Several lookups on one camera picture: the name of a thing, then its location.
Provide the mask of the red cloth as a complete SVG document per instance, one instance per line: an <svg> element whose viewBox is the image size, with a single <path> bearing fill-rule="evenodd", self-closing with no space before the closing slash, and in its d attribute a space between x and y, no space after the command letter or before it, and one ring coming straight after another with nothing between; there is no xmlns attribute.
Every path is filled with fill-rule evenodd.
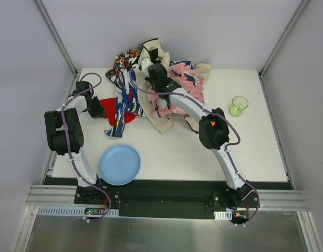
<svg viewBox="0 0 323 252"><path fill-rule="evenodd" d="M104 118L108 119L109 124L111 126L115 125L115 122L117 120L117 114L119 113L115 109L115 100L116 100L115 98L108 98L108 99L100 100L102 107L105 109ZM129 122L133 121L138 115L136 113L129 112L125 109L123 116L124 116L123 117L124 122L129 123Z"/></svg>

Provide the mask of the beige cloth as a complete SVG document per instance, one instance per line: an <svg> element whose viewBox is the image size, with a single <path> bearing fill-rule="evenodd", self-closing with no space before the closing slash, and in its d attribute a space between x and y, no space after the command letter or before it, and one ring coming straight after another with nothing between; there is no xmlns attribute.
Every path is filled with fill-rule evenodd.
<svg viewBox="0 0 323 252"><path fill-rule="evenodd" d="M211 65L198 63L193 66L190 61L171 61L168 51L161 48L158 38L150 39L140 45L141 55L138 63L143 63L145 59L160 62L168 72L168 76L179 82L190 95L204 103L203 85L208 81L211 73ZM171 114L180 114L184 116L185 122L190 129L198 133L199 123L191 116L186 114L180 108L161 99L157 95L138 92L138 100L143 108L145 115L148 117L155 129L164 133L174 126Z"/></svg>

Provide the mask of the pink patterned cloth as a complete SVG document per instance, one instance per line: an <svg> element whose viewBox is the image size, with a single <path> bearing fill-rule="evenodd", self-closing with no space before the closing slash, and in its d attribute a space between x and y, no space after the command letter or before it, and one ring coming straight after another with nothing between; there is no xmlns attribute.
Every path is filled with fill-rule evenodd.
<svg viewBox="0 0 323 252"><path fill-rule="evenodd" d="M171 61L168 68L168 76L180 84L192 97L204 103L203 84L204 78L192 66L190 61ZM163 118L168 114L185 114L177 106L161 99L154 94L148 94L152 104L151 115L155 118Z"/></svg>

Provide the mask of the blue white patterned cloth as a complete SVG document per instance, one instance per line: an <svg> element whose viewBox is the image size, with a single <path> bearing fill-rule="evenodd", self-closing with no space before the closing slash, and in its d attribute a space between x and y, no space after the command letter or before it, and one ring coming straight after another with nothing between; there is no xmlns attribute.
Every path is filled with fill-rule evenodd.
<svg viewBox="0 0 323 252"><path fill-rule="evenodd" d="M114 82L116 94L114 98L114 125L105 131L107 136L121 138L125 128L126 113L144 116L143 108L138 100L136 75L133 70L121 71Z"/></svg>

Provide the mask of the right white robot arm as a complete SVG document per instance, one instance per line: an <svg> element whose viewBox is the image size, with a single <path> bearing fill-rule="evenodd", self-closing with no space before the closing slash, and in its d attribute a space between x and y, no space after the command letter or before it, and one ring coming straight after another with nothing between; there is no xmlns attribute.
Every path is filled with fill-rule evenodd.
<svg viewBox="0 0 323 252"><path fill-rule="evenodd" d="M138 69L151 84L152 94L171 105L182 109L199 123L199 140L212 151L226 178L227 189L218 197L222 206L237 209L253 190L249 181L238 168L233 153L228 149L230 130L235 128L226 120L221 108L211 109L190 95L180 84L168 77L167 70L160 64L154 64L144 58L138 63Z"/></svg>

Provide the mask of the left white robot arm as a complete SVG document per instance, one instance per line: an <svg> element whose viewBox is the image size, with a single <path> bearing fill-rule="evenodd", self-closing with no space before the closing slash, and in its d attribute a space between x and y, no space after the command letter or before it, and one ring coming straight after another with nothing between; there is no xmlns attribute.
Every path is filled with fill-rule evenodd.
<svg viewBox="0 0 323 252"><path fill-rule="evenodd" d="M84 112L93 119L106 114L93 89L87 81L77 82L76 90L60 108L44 114L48 146L68 162L80 187L96 186L99 181L83 150L85 139L79 119Z"/></svg>

